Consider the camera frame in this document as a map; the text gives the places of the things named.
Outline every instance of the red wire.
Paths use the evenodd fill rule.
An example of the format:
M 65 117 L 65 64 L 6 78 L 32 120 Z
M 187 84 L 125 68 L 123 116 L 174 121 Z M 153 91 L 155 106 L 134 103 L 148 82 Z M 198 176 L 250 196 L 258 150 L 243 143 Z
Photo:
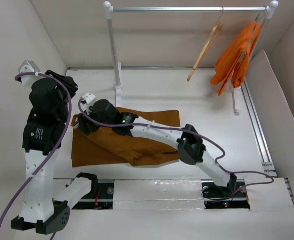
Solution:
M 95 201 L 95 206 L 96 206 L 96 207 L 98 206 L 98 199 L 99 199 L 99 197 L 100 197 L 100 195 L 101 195 L 101 192 L 102 192 L 102 189 L 99 189 L 99 191 L 98 191 L 98 195 L 97 195 L 97 197 L 96 197 L 96 201 Z

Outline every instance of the cable tie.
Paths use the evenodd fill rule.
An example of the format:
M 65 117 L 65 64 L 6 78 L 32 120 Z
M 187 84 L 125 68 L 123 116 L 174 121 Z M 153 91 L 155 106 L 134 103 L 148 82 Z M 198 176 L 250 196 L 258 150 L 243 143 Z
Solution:
M 150 124 L 148 124 L 147 128 L 150 129 L 154 123 L 155 123 L 155 121 L 151 121 Z

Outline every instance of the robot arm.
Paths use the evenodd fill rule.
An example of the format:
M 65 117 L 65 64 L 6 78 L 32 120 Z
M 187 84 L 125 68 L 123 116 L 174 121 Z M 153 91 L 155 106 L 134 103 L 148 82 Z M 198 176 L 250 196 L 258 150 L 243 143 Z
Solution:
M 196 165 L 206 173 L 218 188 L 232 193 L 235 190 L 237 177 L 234 174 L 223 171 L 209 154 L 203 140 L 187 132 L 175 131 L 173 127 L 148 121 L 136 114 L 119 112 L 109 101 L 96 100 L 92 93 L 82 96 L 82 103 L 86 105 L 86 114 L 93 120 L 109 125 L 146 124 L 148 126 L 112 127 L 112 130 L 121 136 L 134 138 L 146 138 L 167 144 L 178 150 L 179 159 L 188 165 Z M 150 126 L 170 129 L 157 129 Z M 101 126 L 90 122 L 82 114 L 78 116 L 78 125 L 81 132 L 89 135 L 97 131 Z M 185 130 L 197 133 L 196 129 L 187 124 Z
M 25 61 L 19 69 L 20 73 L 38 71 L 32 61 Z M 50 70 L 46 75 L 60 81 L 71 97 L 76 95 L 78 86 L 71 77 L 64 77 Z M 81 173 L 68 188 L 54 198 L 54 169 L 60 146 L 40 172 L 33 176 L 64 131 L 68 118 L 67 93 L 50 78 L 28 75 L 18 81 L 32 89 L 29 99 L 33 108 L 23 132 L 22 147 L 25 150 L 26 179 L 33 179 L 26 188 L 22 211 L 11 221 L 11 228 L 20 231 L 35 229 L 39 234 L 48 235 L 65 228 L 71 209 L 81 198 L 98 192 L 98 180 L 93 174 Z

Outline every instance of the brown cloth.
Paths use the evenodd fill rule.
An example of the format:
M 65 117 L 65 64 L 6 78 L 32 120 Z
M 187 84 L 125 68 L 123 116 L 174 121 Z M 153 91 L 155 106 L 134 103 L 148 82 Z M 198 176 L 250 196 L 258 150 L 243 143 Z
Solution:
M 118 107 L 120 112 L 129 112 L 156 123 L 180 127 L 177 110 L 159 112 L 140 112 Z M 75 115 L 72 126 L 76 124 Z M 146 138 L 120 136 L 110 128 L 101 127 L 97 132 L 86 136 L 73 130 L 72 167 L 103 164 L 125 164 L 136 166 L 155 166 L 179 159 L 178 151 L 164 143 Z

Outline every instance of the screw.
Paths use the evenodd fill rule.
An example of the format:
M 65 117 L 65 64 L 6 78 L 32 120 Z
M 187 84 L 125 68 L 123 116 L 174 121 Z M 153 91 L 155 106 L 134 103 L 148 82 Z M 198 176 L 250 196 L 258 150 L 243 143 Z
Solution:
M 209 193 L 208 189 L 209 189 L 208 186 L 204 186 L 204 187 L 202 188 L 203 193 L 204 193 L 204 194 L 208 194 L 208 193 Z
M 109 188 L 107 189 L 107 193 L 108 193 L 109 195 L 114 194 L 114 189 L 113 189 L 112 187 L 109 187 Z

